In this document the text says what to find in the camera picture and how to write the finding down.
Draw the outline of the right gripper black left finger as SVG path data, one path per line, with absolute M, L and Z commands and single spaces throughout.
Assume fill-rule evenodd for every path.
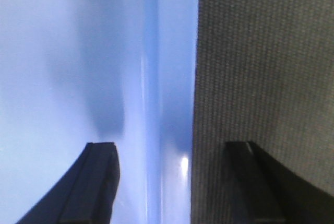
M 110 223 L 119 181 L 116 145 L 87 143 L 67 172 L 18 223 Z

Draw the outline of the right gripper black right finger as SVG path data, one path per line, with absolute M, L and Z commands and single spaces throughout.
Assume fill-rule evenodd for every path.
M 333 223 L 333 196 L 254 142 L 227 142 L 225 188 L 237 223 Z

